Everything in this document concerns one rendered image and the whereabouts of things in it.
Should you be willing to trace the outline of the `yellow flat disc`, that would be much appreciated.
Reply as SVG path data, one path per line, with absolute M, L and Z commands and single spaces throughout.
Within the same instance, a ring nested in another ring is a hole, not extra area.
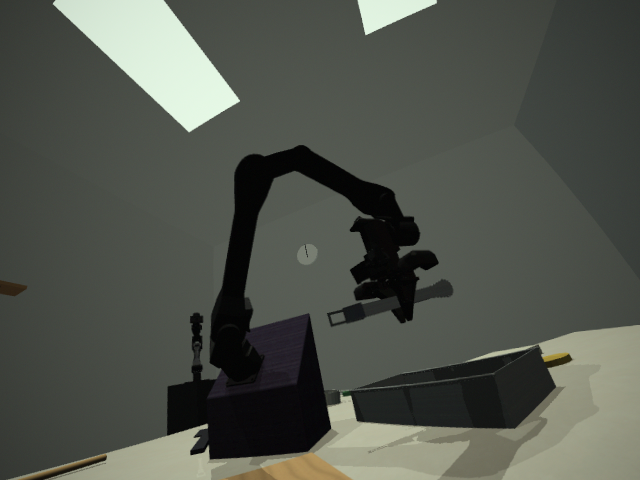
M 557 365 L 566 364 L 566 363 L 569 363 L 572 360 L 572 357 L 567 352 L 565 352 L 565 353 L 557 353 L 557 354 L 550 355 L 550 356 L 545 356 L 545 357 L 542 357 L 542 358 L 543 358 L 547 368 L 555 367 Z

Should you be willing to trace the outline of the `red spatula with wooden handle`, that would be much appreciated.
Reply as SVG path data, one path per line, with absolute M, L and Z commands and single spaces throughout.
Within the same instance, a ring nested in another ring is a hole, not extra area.
M 88 460 L 86 459 L 86 460 L 80 461 L 78 463 L 76 462 L 76 463 L 73 463 L 73 464 L 70 464 L 70 465 L 63 466 L 61 468 L 59 467 L 59 468 L 56 468 L 56 469 L 48 470 L 48 471 L 45 471 L 45 472 L 41 472 L 39 474 L 37 473 L 35 475 L 31 475 L 29 477 L 27 476 L 25 478 L 21 478 L 21 479 L 17 479 L 17 480 L 45 480 L 45 479 L 48 479 L 48 478 L 51 478 L 51 477 L 59 476 L 59 475 L 64 474 L 64 473 L 68 473 L 68 472 L 80 469 L 82 467 L 84 468 L 84 467 L 87 467 L 87 466 L 92 465 L 92 464 L 94 465 L 96 463 L 99 463 L 99 462 L 107 460 L 106 458 L 107 458 L 107 454 L 104 454 L 104 455 L 102 454 L 102 455 L 93 457 L 93 458 L 88 459 Z

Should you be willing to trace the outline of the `light brown wooden board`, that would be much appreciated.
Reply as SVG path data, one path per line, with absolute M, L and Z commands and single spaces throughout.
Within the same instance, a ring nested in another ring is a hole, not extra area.
M 311 452 L 221 480 L 352 480 L 352 478 Z

